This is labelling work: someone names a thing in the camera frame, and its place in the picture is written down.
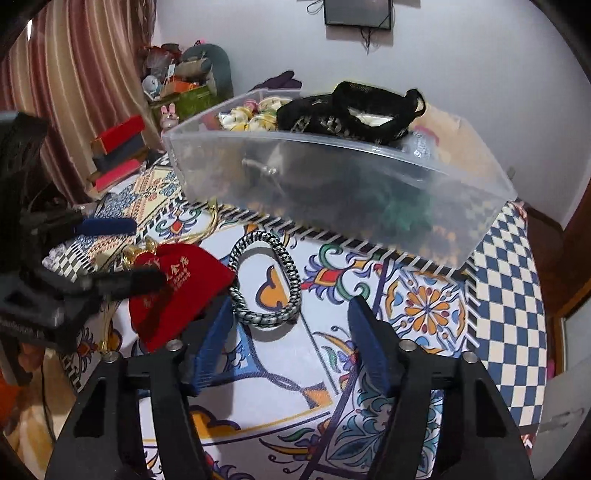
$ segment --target pink bunny figurine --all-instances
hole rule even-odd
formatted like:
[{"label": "pink bunny figurine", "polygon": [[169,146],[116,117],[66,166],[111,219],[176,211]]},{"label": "pink bunny figurine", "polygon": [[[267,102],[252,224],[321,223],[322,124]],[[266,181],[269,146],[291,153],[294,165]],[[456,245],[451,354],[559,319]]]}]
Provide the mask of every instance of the pink bunny figurine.
[{"label": "pink bunny figurine", "polygon": [[178,125],[177,109],[174,106],[174,103],[171,103],[168,108],[166,108],[166,105],[163,105],[160,108],[160,112],[162,113],[162,116],[160,117],[160,128],[162,128],[162,133]]}]

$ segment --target patterned tablecloth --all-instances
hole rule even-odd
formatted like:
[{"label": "patterned tablecloth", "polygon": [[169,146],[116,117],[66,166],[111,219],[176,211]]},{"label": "patterned tablecloth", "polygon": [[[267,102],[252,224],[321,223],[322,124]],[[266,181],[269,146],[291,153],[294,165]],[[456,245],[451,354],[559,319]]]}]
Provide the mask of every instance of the patterned tablecloth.
[{"label": "patterned tablecloth", "polygon": [[[98,215],[133,215],[137,238],[80,238],[55,261],[55,270],[73,278],[116,263],[123,244],[146,234],[165,239],[199,231],[209,222],[205,210],[184,201],[169,167],[143,174],[106,200]],[[225,219],[201,246],[226,261],[234,243],[256,228],[261,227]],[[303,281],[301,316],[296,325],[271,332],[235,326],[212,386],[191,399],[215,478],[364,477],[392,401],[374,389],[364,368],[353,367],[356,353],[346,312],[357,294],[399,335],[432,353],[458,356],[475,350],[522,432],[535,433],[544,396],[546,341],[526,229],[524,213],[507,204],[473,255],[472,282],[277,232]],[[287,301],[287,282],[267,247],[256,248],[243,262],[239,279],[253,310],[272,312]],[[470,301],[474,287],[477,300]],[[91,319],[79,334],[76,353],[64,358],[76,390],[100,361],[102,331],[100,317]],[[125,356],[142,354],[125,301],[113,317],[109,344]],[[434,391],[417,478],[428,477],[433,468],[442,408],[443,395]],[[148,467],[163,478],[149,397],[140,400],[140,410]]]}]

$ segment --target blue and white checkered pattern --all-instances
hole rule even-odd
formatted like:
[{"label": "blue and white checkered pattern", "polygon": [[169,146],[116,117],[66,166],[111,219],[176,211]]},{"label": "blue and white checkered pattern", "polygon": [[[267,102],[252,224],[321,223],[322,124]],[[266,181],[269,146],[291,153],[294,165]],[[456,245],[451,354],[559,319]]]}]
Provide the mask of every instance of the blue and white checkered pattern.
[{"label": "blue and white checkered pattern", "polygon": [[546,384],[540,281],[525,221],[507,204],[474,252],[479,357],[518,426],[539,423]]}]

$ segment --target black handbag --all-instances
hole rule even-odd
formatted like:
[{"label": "black handbag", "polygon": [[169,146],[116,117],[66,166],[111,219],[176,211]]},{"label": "black handbag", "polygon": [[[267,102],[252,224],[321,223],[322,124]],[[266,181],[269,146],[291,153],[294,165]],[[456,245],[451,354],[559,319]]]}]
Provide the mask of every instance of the black handbag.
[{"label": "black handbag", "polygon": [[[388,116],[391,120],[372,127],[352,114],[351,109]],[[410,123],[425,111],[425,100],[416,89],[401,96],[368,85],[341,82],[331,94],[295,99],[279,108],[277,128],[388,145],[405,136]]]}]

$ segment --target stacked books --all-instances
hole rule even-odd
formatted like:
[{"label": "stacked books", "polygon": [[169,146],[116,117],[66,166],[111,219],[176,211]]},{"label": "stacked books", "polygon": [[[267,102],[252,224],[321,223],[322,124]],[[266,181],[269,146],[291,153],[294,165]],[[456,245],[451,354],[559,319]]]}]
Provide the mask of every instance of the stacked books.
[{"label": "stacked books", "polygon": [[92,161],[97,172],[91,175],[97,192],[102,192],[139,170],[148,151],[141,132],[145,128],[141,115],[102,132],[92,142]]}]

